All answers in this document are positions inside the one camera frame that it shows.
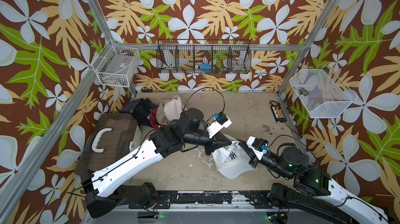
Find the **white baseball cap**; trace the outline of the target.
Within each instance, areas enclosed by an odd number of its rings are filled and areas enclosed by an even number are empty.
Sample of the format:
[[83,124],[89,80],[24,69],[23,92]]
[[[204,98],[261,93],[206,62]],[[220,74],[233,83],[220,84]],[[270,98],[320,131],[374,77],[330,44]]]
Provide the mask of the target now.
[[234,141],[230,146],[219,148],[212,153],[217,170],[230,180],[245,172],[256,170],[249,164],[250,157],[239,144],[239,141]]

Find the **cream pink baseball cap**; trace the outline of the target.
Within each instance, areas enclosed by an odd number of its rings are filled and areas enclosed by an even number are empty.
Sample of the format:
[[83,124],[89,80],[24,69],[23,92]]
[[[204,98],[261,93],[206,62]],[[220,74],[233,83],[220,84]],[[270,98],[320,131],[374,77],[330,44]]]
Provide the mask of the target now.
[[175,95],[164,103],[164,116],[168,121],[178,120],[184,110],[181,97]]

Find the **maroon baseball cap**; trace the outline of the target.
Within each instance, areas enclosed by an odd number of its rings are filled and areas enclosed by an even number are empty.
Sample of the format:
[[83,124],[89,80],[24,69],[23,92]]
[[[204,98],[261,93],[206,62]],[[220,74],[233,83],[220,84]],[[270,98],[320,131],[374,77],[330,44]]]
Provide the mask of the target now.
[[158,110],[158,108],[155,108],[155,109],[153,109],[152,112],[150,113],[149,121],[150,121],[151,127],[152,127],[153,129],[159,129],[160,127],[163,126],[163,125],[160,124],[160,123],[158,122],[158,120],[156,119],[157,110]]

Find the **black baseball cap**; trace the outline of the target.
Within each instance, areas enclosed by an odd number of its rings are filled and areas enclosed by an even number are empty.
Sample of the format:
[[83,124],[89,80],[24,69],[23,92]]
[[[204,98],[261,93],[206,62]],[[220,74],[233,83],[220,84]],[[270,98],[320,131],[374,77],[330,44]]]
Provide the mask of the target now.
[[127,103],[120,113],[131,114],[139,126],[151,127],[150,114],[157,107],[150,99],[137,99]]

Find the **beige baseball cap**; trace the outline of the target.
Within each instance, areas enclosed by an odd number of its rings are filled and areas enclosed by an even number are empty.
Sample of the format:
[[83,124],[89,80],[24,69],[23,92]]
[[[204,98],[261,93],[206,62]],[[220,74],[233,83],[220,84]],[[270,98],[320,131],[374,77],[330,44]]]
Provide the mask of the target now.
[[165,116],[164,113],[164,104],[165,102],[161,102],[160,105],[157,108],[157,113],[156,113],[156,120],[160,125],[166,125],[169,120],[167,119],[167,117]]

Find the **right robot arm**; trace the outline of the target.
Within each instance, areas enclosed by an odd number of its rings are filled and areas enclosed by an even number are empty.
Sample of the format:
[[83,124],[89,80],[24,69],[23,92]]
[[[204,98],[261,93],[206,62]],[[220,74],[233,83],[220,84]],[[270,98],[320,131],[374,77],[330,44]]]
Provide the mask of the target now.
[[264,139],[240,140],[239,146],[248,154],[252,168],[264,165],[279,179],[293,180],[289,188],[274,183],[268,203],[280,210],[300,209],[334,224],[391,224],[391,209],[374,206],[344,187],[327,173],[310,165],[309,156],[293,143],[280,145],[274,153]]

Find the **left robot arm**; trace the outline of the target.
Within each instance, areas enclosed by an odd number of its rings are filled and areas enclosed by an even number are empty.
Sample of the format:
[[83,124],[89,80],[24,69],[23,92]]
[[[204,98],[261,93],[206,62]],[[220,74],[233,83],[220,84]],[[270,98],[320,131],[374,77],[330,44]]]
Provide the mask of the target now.
[[152,183],[132,186],[125,185],[125,182],[169,155],[184,152],[186,144],[204,147],[206,155],[231,145],[232,142],[220,132],[231,124],[231,119],[224,112],[213,115],[213,121],[207,124],[200,110],[184,110],[179,119],[151,133],[133,152],[103,169],[91,172],[83,185],[87,211],[92,218],[99,218],[122,205],[134,209],[155,207],[159,196]]

